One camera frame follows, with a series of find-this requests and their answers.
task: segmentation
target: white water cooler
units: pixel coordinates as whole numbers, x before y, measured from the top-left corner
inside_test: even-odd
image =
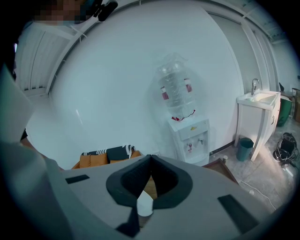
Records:
[[[190,116],[182,121],[169,120],[178,160],[203,166],[208,164],[209,120],[201,116]]]

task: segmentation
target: tiled floor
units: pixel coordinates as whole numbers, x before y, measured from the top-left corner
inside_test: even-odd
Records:
[[[272,157],[277,142],[284,132],[292,133],[297,144],[300,144],[300,123],[288,119],[283,127],[276,128],[274,135],[271,136],[265,146],[262,147],[254,162],[250,161],[250,159],[245,162],[238,161],[236,158],[237,148],[234,146],[210,156],[210,162],[227,155],[228,160],[226,165],[240,186],[247,192],[253,189],[243,182],[258,189],[262,194],[269,197],[271,203],[277,209],[289,201],[299,181],[299,174],[296,168],[289,166],[287,168],[289,171],[287,171]],[[300,169],[300,160],[295,162],[295,164]],[[254,190],[254,197],[262,201],[270,212],[274,211],[268,199],[263,197],[256,190]]]

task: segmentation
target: power cord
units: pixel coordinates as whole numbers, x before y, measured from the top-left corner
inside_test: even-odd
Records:
[[[265,198],[267,198],[267,199],[269,200],[269,203],[271,204],[271,206],[276,210],[276,208],[274,207],[274,205],[271,203],[270,198],[268,198],[266,195],[262,194],[262,193],[261,193],[258,189],[256,189],[255,187],[252,187],[251,185],[245,183],[245,182],[242,181],[242,180],[239,180],[239,181],[241,181],[242,183],[246,184],[247,186],[249,186],[249,187],[255,189],[255,190],[256,190],[257,192],[259,192],[262,196],[264,196]]]

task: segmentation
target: green object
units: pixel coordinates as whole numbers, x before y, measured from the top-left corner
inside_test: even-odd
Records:
[[[281,96],[277,127],[282,127],[285,124],[286,120],[289,117],[291,107],[292,107],[292,101],[289,100],[287,97]]]
[[[250,138],[241,138],[236,158],[241,162],[245,161],[253,148],[253,144]]]

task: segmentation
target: ceiling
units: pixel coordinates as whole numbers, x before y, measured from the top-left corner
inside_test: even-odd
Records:
[[[117,1],[118,8],[130,3],[143,4],[143,0]],[[276,21],[254,0],[209,0],[206,2],[230,8],[243,18],[252,21],[274,44],[286,41],[286,36]],[[99,24],[97,18],[91,17],[74,27],[47,26],[34,22],[23,30],[15,56],[15,73],[16,83],[27,96],[49,93],[65,56],[77,41],[81,42],[82,38],[87,37],[84,33],[95,24]]]

